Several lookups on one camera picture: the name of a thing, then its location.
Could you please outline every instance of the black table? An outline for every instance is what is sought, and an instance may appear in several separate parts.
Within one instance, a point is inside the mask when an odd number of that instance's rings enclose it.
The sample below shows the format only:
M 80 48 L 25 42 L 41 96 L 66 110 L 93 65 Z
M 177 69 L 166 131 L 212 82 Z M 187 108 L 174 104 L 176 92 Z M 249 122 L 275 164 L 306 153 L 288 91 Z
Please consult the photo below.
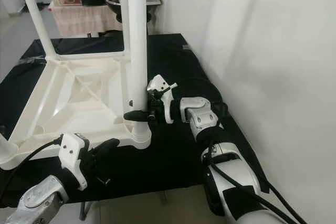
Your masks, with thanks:
M 52 43 L 59 54 L 123 50 L 122 33 L 103 38 L 53 39 Z M 0 83 L 0 130 L 7 139 L 45 67 L 44 56 L 40 41 L 34 40 L 22 56 L 20 64 Z M 209 83 L 191 80 L 207 80 L 207 76 L 180 34 L 148 37 L 148 80 L 157 74 L 161 74 L 168 83 L 180 84 L 179 88 L 173 90 L 175 98 L 202 96 L 210 101 L 219 100 L 219 94 Z M 250 165 L 262 173 L 254 152 L 235 121 L 226 117 L 223 123 Z M 103 200 L 201 184 L 200 153 L 189 125 L 150 124 L 150 128 L 152 142 L 148 148 L 138 150 L 124 146 L 111 155 L 107 161 L 111 167 L 111 182 L 107 186 L 98 180 L 89 181 L 88 188 L 74 193 L 69 202 Z M 0 207 L 16 207 L 20 196 L 28 188 L 59 170 L 58 157 L 29 161 L 17 172 Z M 0 169 L 1 182 L 5 181 L 9 172 Z

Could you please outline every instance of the table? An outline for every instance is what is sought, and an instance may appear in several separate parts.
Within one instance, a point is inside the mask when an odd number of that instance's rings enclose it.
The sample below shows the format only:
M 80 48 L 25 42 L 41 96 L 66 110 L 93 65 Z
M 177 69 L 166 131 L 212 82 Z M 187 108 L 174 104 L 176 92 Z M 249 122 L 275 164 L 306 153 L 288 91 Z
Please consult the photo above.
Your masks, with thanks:
M 51 2 L 48 9 L 53 13 L 62 36 L 122 30 L 116 14 L 107 5 L 56 6 Z
M 114 33 L 112 37 L 53 39 L 52 43 L 59 54 L 123 50 L 122 32 Z M 7 139 L 43 71 L 46 63 L 44 56 L 40 41 L 35 40 L 22 56 L 20 64 L 0 83 L 0 125 Z M 189 50 L 181 34 L 148 37 L 148 80 L 157 74 L 161 74 L 168 83 L 183 83 L 183 80 L 190 78 L 207 80 L 198 59 Z M 206 82 L 184 82 L 179 88 L 173 89 L 173 94 L 175 98 L 202 96 L 211 101 L 218 100 L 218 93 Z M 263 174 L 258 159 L 233 118 L 224 118 L 223 125 L 250 166 Z M 75 192 L 69 203 L 201 184 L 200 151 L 189 125 L 151 123 L 150 129 L 152 143 L 148 148 L 138 150 L 133 146 L 118 147 L 111 155 L 107 161 L 111 182 L 107 186 L 98 180 L 88 181 L 88 188 L 83 192 Z M 60 169 L 57 157 L 27 162 L 17 172 L 0 207 L 16 207 L 20 196 L 28 188 Z M 4 181 L 9 172 L 0 169 L 0 181 Z M 268 191 L 265 184 L 260 184 L 263 191 Z

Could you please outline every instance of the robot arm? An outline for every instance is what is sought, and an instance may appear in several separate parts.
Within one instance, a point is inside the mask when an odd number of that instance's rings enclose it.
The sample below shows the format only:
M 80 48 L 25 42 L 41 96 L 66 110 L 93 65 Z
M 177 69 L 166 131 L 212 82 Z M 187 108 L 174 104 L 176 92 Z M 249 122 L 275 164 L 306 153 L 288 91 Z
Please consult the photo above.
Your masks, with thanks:
M 169 85 L 161 75 L 155 76 L 147 88 L 150 95 L 150 111 L 131 111 L 126 113 L 124 118 L 168 124 L 174 121 L 189 123 L 202 153 L 204 187 L 212 212 L 226 216 L 228 223 L 285 223 L 213 169 L 208 158 L 208 147 L 212 141 L 212 162 L 245 189 L 260 194 L 260 185 L 255 173 L 235 143 L 227 136 L 223 126 L 218 124 L 218 117 L 212 110 L 211 103 L 203 97 L 174 100 L 172 89 L 175 87 L 176 83 Z
M 96 177 L 102 183 L 108 183 L 109 180 L 104 181 L 97 172 L 96 165 L 104 159 L 105 150 L 118 144 L 119 140 L 112 138 L 88 151 L 89 141 L 81 134 L 64 134 L 58 154 L 62 170 L 26 191 L 5 224 L 47 224 L 72 192 L 87 187 L 87 178 Z

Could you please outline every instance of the white pole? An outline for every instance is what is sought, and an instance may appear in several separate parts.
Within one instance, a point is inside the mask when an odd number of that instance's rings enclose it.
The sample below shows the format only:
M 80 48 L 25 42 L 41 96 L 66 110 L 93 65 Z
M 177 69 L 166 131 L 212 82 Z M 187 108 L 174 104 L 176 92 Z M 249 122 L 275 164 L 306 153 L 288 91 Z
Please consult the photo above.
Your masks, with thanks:
M 147 107 L 147 40 L 146 0 L 128 0 L 130 22 L 130 46 L 132 64 L 132 99 L 134 110 Z M 150 144 L 151 131 L 146 122 L 136 122 L 132 134 L 135 141 Z
M 122 34 L 124 38 L 124 52 L 130 53 L 130 23 L 128 16 L 128 0 L 120 0 L 122 17 Z
M 25 0 L 28 6 L 30 15 L 32 16 L 37 34 L 42 43 L 43 49 L 46 52 L 46 57 L 56 58 L 56 53 L 54 47 L 52 46 L 51 40 L 48 36 L 46 27 L 44 26 L 41 14 L 38 10 L 35 0 Z
M 128 56 L 124 55 L 124 51 L 117 51 L 117 52 L 98 52 L 88 53 L 88 54 L 75 54 L 75 55 L 58 55 L 61 60 L 76 60 L 76 59 L 96 59 L 96 58 L 110 58 L 110 59 L 124 59 L 126 60 Z

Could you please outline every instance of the floor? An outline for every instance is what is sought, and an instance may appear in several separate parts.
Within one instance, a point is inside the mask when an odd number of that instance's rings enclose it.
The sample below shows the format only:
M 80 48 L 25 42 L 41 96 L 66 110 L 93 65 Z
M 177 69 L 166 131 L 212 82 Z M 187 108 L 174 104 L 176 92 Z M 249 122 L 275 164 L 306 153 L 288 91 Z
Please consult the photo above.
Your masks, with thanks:
M 45 8 L 42 19 L 50 38 L 61 38 L 52 13 Z M 0 19 L 0 82 L 16 64 L 34 39 L 38 39 L 29 13 Z
M 52 13 L 44 9 L 41 15 L 49 36 L 61 37 Z M 0 19 L 0 82 L 37 38 L 29 13 Z M 80 204 L 67 204 L 61 207 L 51 224 L 224 222 L 222 217 L 211 213 L 202 186 L 168 190 L 165 193 L 166 201 L 162 201 L 160 193 L 148 193 L 94 202 L 84 222 L 78 219 Z M 4 223 L 13 211 L 13 208 L 0 209 L 0 223 Z
M 93 202 L 85 221 L 78 219 L 80 203 L 63 205 L 50 224 L 223 224 L 206 202 L 203 186 L 192 186 Z M 0 209 L 4 223 L 14 208 Z

